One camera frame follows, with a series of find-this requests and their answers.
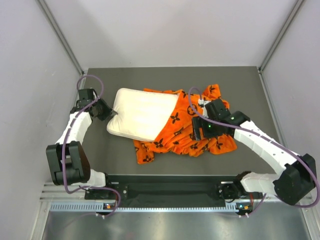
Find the aluminium frame rail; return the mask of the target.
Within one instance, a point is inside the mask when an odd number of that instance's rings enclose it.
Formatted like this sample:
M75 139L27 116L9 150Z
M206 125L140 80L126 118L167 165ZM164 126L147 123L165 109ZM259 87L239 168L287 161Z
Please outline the aluminium frame rail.
M62 185L54 185L53 183L45 183L40 194L40 201L43 202L82 202L85 201L85 190L78 190L72 194L68 194ZM313 200L312 195L308 193L301 201L300 204L309 204ZM265 202L279 202L274 195L267 194Z

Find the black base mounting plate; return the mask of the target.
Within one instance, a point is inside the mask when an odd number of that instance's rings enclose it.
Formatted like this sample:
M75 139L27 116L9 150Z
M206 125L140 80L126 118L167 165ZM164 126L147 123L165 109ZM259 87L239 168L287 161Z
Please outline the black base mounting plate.
M239 201L229 175L109 175L121 207L221 207Z

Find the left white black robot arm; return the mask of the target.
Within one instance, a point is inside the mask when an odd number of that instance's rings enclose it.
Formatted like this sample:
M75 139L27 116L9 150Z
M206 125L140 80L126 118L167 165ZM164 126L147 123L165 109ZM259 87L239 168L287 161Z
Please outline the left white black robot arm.
M97 194L106 199L113 194L114 187L105 173L91 168L82 143L93 118L106 121L117 113L92 88L80 89L78 96L61 137L45 151L51 179L56 186L66 183L96 187Z

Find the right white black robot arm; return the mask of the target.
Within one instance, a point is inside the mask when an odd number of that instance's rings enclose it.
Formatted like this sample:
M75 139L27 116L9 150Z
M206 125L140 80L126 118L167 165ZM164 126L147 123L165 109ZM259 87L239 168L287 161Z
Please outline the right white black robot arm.
M221 99L204 100L190 108L196 114L192 118L193 134L197 141L206 138L227 136L244 144L274 171L273 174L258 174L244 171L233 183L233 192L245 198L253 192L274 195L284 203L294 206L313 189L319 190L315 159L309 155L299 155L265 134L241 111L230 113Z

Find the white pillow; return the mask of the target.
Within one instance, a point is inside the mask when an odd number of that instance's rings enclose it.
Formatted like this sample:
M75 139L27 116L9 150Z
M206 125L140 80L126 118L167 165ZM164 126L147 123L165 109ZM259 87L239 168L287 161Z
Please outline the white pillow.
M106 130L115 136L153 142L165 127L178 98L177 94L121 88L113 104L117 114Z

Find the right aluminium corner post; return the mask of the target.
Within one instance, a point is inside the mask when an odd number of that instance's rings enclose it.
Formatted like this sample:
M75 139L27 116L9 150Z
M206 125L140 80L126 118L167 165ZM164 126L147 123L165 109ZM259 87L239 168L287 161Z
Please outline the right aluminium corner post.
M289 14L285 18L284 23L282 24L280 30L278 31L274 41L272 42L269 50L267 51L265 57L262 60L262 63L258 67L258 73L262 74L265 68L267 67L268 63L270 62L272 56L276 52L277 48L279 47L280 43L282 42L283 38L285 37L287 31L289 30L290 26L292 25L293 21L299 14L301 8L305 4L306 0L296 0L294 2L293 7L289 11Z

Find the aluminium corner post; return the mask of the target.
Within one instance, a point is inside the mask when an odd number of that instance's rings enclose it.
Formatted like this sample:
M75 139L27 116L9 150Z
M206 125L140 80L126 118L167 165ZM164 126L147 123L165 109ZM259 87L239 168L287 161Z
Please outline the aluminium corner post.
M262 74L265 68L267 67L268 63L270 62L272 56L276 52L277 48L279 47L280 43L282 42L283 38L285 37L287 31L289 30L290 26L292 25L293 21L299 14L301 8L305 4L306 0L296 0L294 2L293 7L289 11L289 14L285 18L284 23L282 24L280 30L278 31L274 41L272 42L269 50L267 51L265 57L262 60L262 63L258 67L258 73Z
M40 10L42 11L44 17L48 21L49 25L51 26L54 34L58 38L62 48L66 52L67 56L69 57L71 63L75 67L76 71L82 76L85 72L81 67L79 61L77 60L70 44L68 43L63 31L61 30L55 16L53 15L49 5L45 0L35 0L37 5L39 6Z

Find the left aluminium corner post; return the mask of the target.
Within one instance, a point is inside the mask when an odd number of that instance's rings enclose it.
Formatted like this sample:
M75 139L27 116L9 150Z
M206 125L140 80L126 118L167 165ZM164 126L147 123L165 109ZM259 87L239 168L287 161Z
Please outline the left aluminium corner post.
M79 61L77 60L70 44L68 43L63 31L61 30L55 16L53 15L49 5L45 0L35 0L37 5L39 6L40 10L42 11L44 17L48 21L49 25L51 26L54 34L58 38L62 48L66 52L67 56L69 57L71 63L75 67L76 71L82 76L85 72L81 67Z

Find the orange patterned pillowcase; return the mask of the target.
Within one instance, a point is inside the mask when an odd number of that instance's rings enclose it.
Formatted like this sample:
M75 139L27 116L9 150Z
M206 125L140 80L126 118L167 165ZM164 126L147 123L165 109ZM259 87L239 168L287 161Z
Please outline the orange patterned pillowcase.
M155 159L155 154L168 152L198 157L205 152L221 155L237 149L235 140L227 134L212 138L203 137L200 141L196 141L193 135L192 117L196 116L193 109L203 113L198 104L199 99L206 101L220 99L221 92L218 84L208 85L202 94L192 93L190 98L193 107L190 107L188 93L182 89L176 91L164 90L163 93L178 96L177 103L166 125L155 140L152 142L133 141L138 164L151 163Z

